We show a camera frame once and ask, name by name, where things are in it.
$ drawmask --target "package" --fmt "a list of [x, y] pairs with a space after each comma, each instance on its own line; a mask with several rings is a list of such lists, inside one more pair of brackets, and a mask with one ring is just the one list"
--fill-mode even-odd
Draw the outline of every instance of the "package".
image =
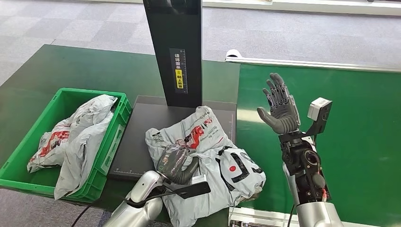
[[100, 95], [81, 105], [69, 118], [69, 140], [74, 140], [87, 127], [103, 121], [116, 101], [116, 97]]
[[178, 195], [164, 196], [174, 227], [191, 227], [198, 218], [209, 216], [223, 208], [236, 206], [262, 191], [264, 172], [243, 149], [238, 149], [207, 106], [181, 122], [162, 130], [149, 129], [145, 135], [150, 156], [157, 167], [165, 148], [182, 144], [195, 150], [185, 161], [182, 170], [193, 157], [199, 159], [199, 170], [193, 176], [206, 175], [211, 192], [182, 199]]
[[112, 117], [113, 113], [109, 111], [103, 121], [85, 128], [74, 140], [69, 141], [54, 188], [55, 200], [73, 194], [86, 182]]
[[75, 113], [59, 122], [52, 132], [45, 132], [39, 141], [39, 149], [26, 166], [33, 173], [42, 168], [60, 166], [64, 161], [67, 143], [84, 129], [100, 123], [117, 101], [116, 97], [100, 95], [81, 105]]
[[43, 168], [60, 166], [64, 161], [69, 136], [68, 120], [59, 122], [51, 132], [45, 132], [40, 138], [38, 151], [26, 166], [28, 172], [33, 173]]

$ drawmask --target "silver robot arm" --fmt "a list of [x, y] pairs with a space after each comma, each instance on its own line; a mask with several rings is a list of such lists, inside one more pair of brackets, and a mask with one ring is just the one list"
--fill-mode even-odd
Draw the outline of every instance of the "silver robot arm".
[[257, 109], [260, 118], [279, 134], [283, 171], [293, 196], [300, 227], [343, 227], [332, 203], [321, 159], [316, 151], [316, 136], [324, 131], [331, 101], [318, 98], [313, 101], [308, 117], [314, 122], [307, 132], [301, 132], [299, 113], [292, 95], [277, 73], [270, 74], [266, 83], [271, 92], [263, 89], [270, 113]]
[[192, 177], [199, 165], [197, 157], [181, 171], [187, 157], [185, 148], [168, 146], [157, 165], [158, 171], [147, 171], [138, 180], [104, 227], [147, 227], [162, 210], [162, 196], [177, 194], [187, 199], [209, 193], [205, 175]]
[[149, 222], [155, 220], [162, 211], [161, 198], [144, 201], [151, 191], [163, 184], [161, 175], [155, 171], [147, 171], [135, 184], [117, 209], [112, 213], [104, 227], [146, 227]]

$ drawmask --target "wire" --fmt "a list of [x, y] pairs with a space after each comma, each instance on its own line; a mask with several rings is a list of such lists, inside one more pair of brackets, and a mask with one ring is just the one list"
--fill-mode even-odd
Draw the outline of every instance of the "wire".
[[292, 213], [294, 212], [294, 207], [295, 207], [295, 204], [292, 204], [291, 213], [289, 215], [287, 227], [289, 227], [289, 224], [291, 223], [291, 218], [292, 218]]
[[78, 220], [82, 217], [82, 215], [89, 209], [92, 207], [92, 204], [89, 204], [79, 215], [78, 217], [75, 219], [74, 223], [72, 223], [71, 227], [74, 227], [76, 225], [76, 223], [78, 222]]
[[323, 190], [323, 195], [322, 195], [322, 202], [326, 202], [327, 201], [327, 192], [326, 189], [322, 189]]

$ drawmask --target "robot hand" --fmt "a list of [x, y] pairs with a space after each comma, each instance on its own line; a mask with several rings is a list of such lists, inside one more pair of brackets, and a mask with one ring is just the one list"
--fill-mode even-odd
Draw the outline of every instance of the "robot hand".
[[270, 78], [274, 84], [269, 79], [266, 83], [271, 93], [263, 89], [270, 105], [270, 114], [263, 107], [258, 107], [260, 118], [277, 134], [297, 131], [301, 121], [293, 96], [289, 94], [283, 78], [278, 73], [271, 73]]
[[199, 166], [198, 157], [193, 157], [191, 164], [181, 170], [190, 153], [178, 144], [168, 145], [157, 163], [157, 171], [174, 183], [187, 184]]

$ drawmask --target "black cable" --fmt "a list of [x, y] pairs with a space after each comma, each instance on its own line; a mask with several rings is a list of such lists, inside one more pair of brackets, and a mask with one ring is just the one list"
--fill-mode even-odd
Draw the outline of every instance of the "black cable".
[[289, 227], [289, 224], [291, 223], [291, 218], [292, 218], [292, 213], [294, 212], [294, 207], [295, 207], [295, 204], [292, 204], [291, 213], [289, 215], [287, 227]]
[[79, 215], [78, 217], [75, 219], [74, 223], [72, 223], [71, 227], [74, 227], [76, 225], [76, 223], [78, 222], [78, 220], [82, 217], [82, 215], [89, 209], [91, 208], [92, 204], [89, 204]]

